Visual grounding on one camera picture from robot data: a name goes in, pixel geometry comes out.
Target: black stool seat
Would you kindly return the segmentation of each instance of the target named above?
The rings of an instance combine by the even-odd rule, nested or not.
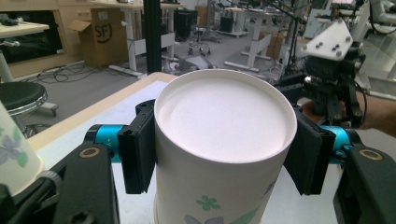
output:
[[[0,101],[10,116],[30,112],[47,100],[44,86],[32,82],[7,82],[0,84]]]

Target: cup rim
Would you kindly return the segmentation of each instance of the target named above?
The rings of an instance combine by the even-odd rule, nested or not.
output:
[[[233,80],[237,81],[243,81],[244,83],[248,85],[252,85],[253,87],[256,87],[260,89],[261,91],[267,91],[270,92],[271,95],[276,97],[277,102],[280,104],[280,107],[288,114],[285,116],[285,118],[288,118],[288,130],[285,133],[285,141],[281,147],[281,149],[277,150],[276,152],[272,154],[268,154],[263,157],[259,157],[255,160],[248,160],[248,161],[223,161],[223,160],[214,160],[213,158],[206,158],[203,157],[200,154],[197,154],[193,152],[192,150],[188,150],[187,148],[182,147],[179,145],[177,142],[173,141],[172,138],[169,136],[169,134],[165,131],[165,128],[163,125],[158,121],[159,113],[161,110],[161,107],[163,106],[163,100],[170,95],[172,92],[177,91],[178,88],[190,83],[191,81],[194,80],[200,80],[202,78],[230,78]],[[274,156],[280,154],[282,151],[286,150],[289,148],[292,140],[294,139],[294,136],[297,132],[297,118],[294,113],[294,109],[292,108],[290,102],[288,99],[279,91],[277,90],[274,86],[269,84],[268,82],[259,79],[257,77],[254,77],[253,75],[239,72],[239,71],[234,71],[234,70],[228,70],[228,69],[202,69],[202,70],[197,70],[193,72],[189,72],[187,74],[182,75],[181,77],[177,77],[160,92],[158,95],[155,104],[154,104],[154,117],[155,117],[155,122],[158,125],[159,129],[163,133],[163,135],[169,139],[169,141],[172,142],[172,144],[176,145],[177,147],[181,148],[182,150],[190,153],[193,156],[196,156],[198,158],[207,160],[207,161],[215,161],[215,162],[220,162],[220,163],[230,163],[230,164],[244,164],[244,163],[252,163],[252,162],[259,162],[259,161],[265,161],[270,158],[273,158]]]

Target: green leaf print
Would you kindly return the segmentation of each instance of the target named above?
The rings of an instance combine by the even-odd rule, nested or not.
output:
[[[256,216],[258,209],[259,209],[259,207],[244,214],[243,216],[241,216],[240,218],[238,218],[237,220],[235,220],[234,222],[232,222],[230,224],[248,224],[248,223],[250,223],[250,221]]]
[[[220,209],[220,206],[216,204],[218,200],[214,198],[209,198],[206,195],[201,197],[202,200],[197,200],[197,203],[202,206],[205,211],[210,211],[210,209]]]
[[[19,140],[21,140],[21,135],[20,135],[20,132],[19,132],[19,129],[18,129],[18,128],[15,128],[15,129],[14,129],[13,138],[14,138],[14,141],[19,141]]]
[[[27,164],[28,158],[26,152],[21,152],[20,155],[18,155],[18,165],[20,167],[25,167]]]

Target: white paper cup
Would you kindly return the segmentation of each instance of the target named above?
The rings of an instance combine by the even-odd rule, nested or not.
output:
[[[157,224],[259,223],[297,122],[287,99],[247,74],[178,77],[155,103]]]
[[[35,181],[43,161],[0,103],[0,183],[16,195]]]

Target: stool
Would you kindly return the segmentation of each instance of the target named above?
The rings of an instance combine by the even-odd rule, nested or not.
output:
[[[204,32],[205,28],[200,28],[199,26],[194,27],[196,38],[191,40],[189,43],[189,55],[193,55],[193,49],[198,49],[202,56],[206,56],[206,54],[209,55],[211,53],[209,45],[202,42],[202,35]]]
[[[26,138],[37,133],[37,127],[49,127],[45,124],[26,125],[22,118],[23,115],[38,109],[46,100],[46,89],[40,84],[32,82],[0,84],[0,101]]]

